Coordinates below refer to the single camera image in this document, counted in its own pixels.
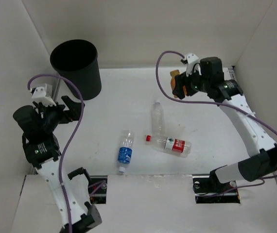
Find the orange juice bottle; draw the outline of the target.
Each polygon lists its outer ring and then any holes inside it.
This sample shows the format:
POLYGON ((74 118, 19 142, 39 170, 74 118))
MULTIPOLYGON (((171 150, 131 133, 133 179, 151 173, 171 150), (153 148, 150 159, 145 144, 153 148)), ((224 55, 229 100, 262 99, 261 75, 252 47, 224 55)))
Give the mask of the orange juice bottle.
POLYGON ((171 89, 172 89, 172 94, 175 99, 183 99, 187 95, 187 90, 185 87, 185 82, 180 76, 180 71, 178 69, 173 70, 170 72, 171 76, 171 89))

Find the clear unlabelled plastic bottle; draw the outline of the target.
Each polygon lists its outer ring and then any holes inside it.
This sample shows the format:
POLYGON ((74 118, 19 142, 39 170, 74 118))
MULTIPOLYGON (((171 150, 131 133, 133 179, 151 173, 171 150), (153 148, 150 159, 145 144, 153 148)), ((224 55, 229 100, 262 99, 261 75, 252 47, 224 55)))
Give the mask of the clear unlabelled plastic bottle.
POLYGON ((162 135, 165 133, 164 111, 160 102, 153 103, 151 108, 152 134, 162 135))

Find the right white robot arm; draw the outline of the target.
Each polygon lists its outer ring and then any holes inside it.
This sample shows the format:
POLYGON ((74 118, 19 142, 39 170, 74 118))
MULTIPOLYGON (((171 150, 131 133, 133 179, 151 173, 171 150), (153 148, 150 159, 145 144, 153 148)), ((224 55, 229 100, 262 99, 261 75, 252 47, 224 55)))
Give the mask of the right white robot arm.
POLYGON ((198 92, 206 93, 230 119, 249 156, 235 164, 214 169, 202 187, 220 192, 231 181, 252 182, 277 171, 277 142, 265 134, 238 83, 233 79, 225 80, 221 59, 199 59, 190 53, 181 62, 187 65, 187 69, 172 78, 173 95, 182 100, 198 92))

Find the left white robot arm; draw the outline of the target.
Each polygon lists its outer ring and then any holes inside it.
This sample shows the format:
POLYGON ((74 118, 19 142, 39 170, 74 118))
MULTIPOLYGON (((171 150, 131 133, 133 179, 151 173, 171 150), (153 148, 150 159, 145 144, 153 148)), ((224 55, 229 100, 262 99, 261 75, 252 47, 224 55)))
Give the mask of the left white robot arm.
POLYGON ((89 198, 92 181, 86 169, 67 173, 61 167, 63 152, 53 131, 59 124, 80 122, 83 102, 62 96, 63 104, 44 106, 34 102, 13 113, 22 129, 22 147, 27 161, 45 180, 62 219, 62 233, 86 233, 102 223, 100 213, 89 198))

